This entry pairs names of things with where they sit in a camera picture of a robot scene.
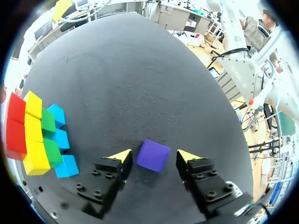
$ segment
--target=yellow block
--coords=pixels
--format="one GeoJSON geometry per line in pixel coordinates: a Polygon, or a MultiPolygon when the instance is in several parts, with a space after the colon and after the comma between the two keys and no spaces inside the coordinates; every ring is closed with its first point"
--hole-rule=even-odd
{"type": "Polygon", "coordinates": [[[196,155],[193,155],[191,153],[188,153],[186,151],[183,151],[181,149],[178,150],[178,152],[181,154],[181,156],[183,157],[185,163],[187,163],[189,160],[192,160],[192,159],[202,159],[203,157],[199,157],[199,156],[196,156],[196,155]]]}
{"type": "Polygon", "coordinates": [[[31,141],[43,142],[41,121],[29,114],[25,114],[25,138],[31,141]]]}
{"type": "Polygon", "coordinates": [[[43,175],[50,170],[43,143],[26,139],[26,147],[27,155],[23,160],[23,164],[27,175],[43,175]]]}
{"type": "Polygon", "coordinates": [[[42,118],[42,99],[29,91],[24,100],[26,102],[25,112],[40,120],[42,118]]]}
{"type": "Polygon", "coordinates": [[[59,0],[56,2],[54,13],[53,13],[53,21],[58,22],[61,16],[67,11],[69,7],[72,6],[71,0],[59,0]]]}
{"type": "Polygon", "coordinates": [[[118,159],[121,160],[121,162],[123,163],[126,159],[126,157],[128,156],[128,154],[131,152],[131,149],[127,149],[125,151],[122,151],[121,153],[115,154],[115,155],[111,155],[107,158],[109,159],[118,159]]]}

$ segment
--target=green block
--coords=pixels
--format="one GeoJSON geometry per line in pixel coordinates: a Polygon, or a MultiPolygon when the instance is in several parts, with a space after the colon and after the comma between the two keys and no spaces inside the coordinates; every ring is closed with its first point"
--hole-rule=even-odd
{"type": "Polygon", "coordinates": [[[55,127],[55,116],[50,111],[42,108],[42,133],[43,137],[52,136],[55,134],[56,127],[55,127]]]}
{"type": "Polygon", "coordinates": [[[45,146],[46,154],[47,154],[48,161],[49,161],[51,168],[54,168],[63,162],[63,159],[60,154],[58,144],[56,141],[44,138],[43,144],[45,146]]]}

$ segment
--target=black table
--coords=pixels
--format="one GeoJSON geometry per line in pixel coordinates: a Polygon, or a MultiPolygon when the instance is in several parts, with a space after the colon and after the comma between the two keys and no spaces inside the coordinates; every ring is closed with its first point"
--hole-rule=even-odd
{"type": "Polygon", "coordinates": [[[178,149],[212,158],[224,180],[252,194],[248,147],[221,88],[183,43],[138,14],[92,21],[54,41],[33,65],[22,96],[29,90],[42,98],[43,107],[64,108],[68,153],[80,170],[64,179],[57,179],[54,170],[25,176],[47,220],[46,212],[55,212],[56,221],[64,224],[204,220],[180,180],[178,149]],[[59,207],[67,200],[61,186],[79,182],[103,156],[131,148],[135,161],[145,139],[171,148],[162,173],[134,164],[103,221],[72,204],[67,210],[59,207]]]}

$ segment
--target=blue block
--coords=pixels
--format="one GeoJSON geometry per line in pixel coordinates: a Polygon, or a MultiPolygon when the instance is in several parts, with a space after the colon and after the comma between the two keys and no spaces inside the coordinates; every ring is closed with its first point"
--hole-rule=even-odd
{"type": "Polygon", "coordinates": [[[161,172],[169,153],[170,148],[146,139],[139,151],[136,163],[144,168],[161,172]]]}
{"type": "Polygon", "coordinates": [[[47,136],[47,138],[56,141],[61,152],[70,148],[70,144],[67,139],[67,133],[64,130],[56,128],[55,134],[52,136],[47,136]]]}
{"type": "Polygon", "coordinates": [[[65,125],[64,110],[60,106],[53,104],[48,108],[48,111],[53,113],[55,116],[56,128],[61,128],[62,126],[65,125]]]}
{"type": "Polygon", "coordinates": [[[58,178],[70,177],[79,173],[75,157],[73,155],[62,155],[63,162],[55,167],[58,178]]]}

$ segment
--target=bolt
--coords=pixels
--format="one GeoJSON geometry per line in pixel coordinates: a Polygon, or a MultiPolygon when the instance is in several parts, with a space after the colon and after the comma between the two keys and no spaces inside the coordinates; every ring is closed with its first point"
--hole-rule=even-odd
{"type": "Polygon", "coordinates": [[[196,178],[197,178],[197,180],[201,180],[202,178],[204,178],[204,175],[203,174],[197,174],[196,178]]]}
{"type": "Polygon", "coordinates": [[[217,173],[216,170],[211,170],[211,171],[210,171],[210,174],[211,174],[212,176],[216,176],[218,173],[217,173]]]}
{"type": "Polygon", "coordinates": [[[60,207],[63,209],[63,210],[67,210],[69,208],[69,204],[67,202],[61,202],[60,203],[60,207]]]}
{"type": "Polygon", "coordinates": [[[94,175],[94,176],[99,176],[100,175],[100,173],[99,173],[99,171],[98,170],[94,170],[93,172],[92,172],[92,175],[94,175]]]}
{"type": "Polygon", "coordinates": [[[231,191],[233,189],[233,185],[231,183],[229,183],[227,186],[226,186],[226,190],[228,191],[231,191]]]}
{"type": "Polygon", "coordinates": [[[111,180],[111,179],[114,178],[114,176],[113,176],[112,173],[106,173],[106,178],[107,178],[108,180],[111,180]]]}
{"type": "Polygon", "coordinates": [[[213,199],[216,195],[217,195],[216,192],[211,190],[211,191],[206,195],[206,197],[207,197],[208,199],[213,199]]]}
{"type": "Polygon", "coordinates": [[[93,194],[97,199],[101,199],[103,197],[100,190],[96,190],[93,194]]]}
{"type": "Polygon", "coordinates": [[[77,190],[80,191],[80,192],[84,192],[85,191],[85,187],[83,187],[81,183],[78,183],[77,184],[77,190]]]}
{"type": "Polygon", "coordinates": [[[57,212],[53,211],[50,213],[53,219],[58,219],[57,212]]]}

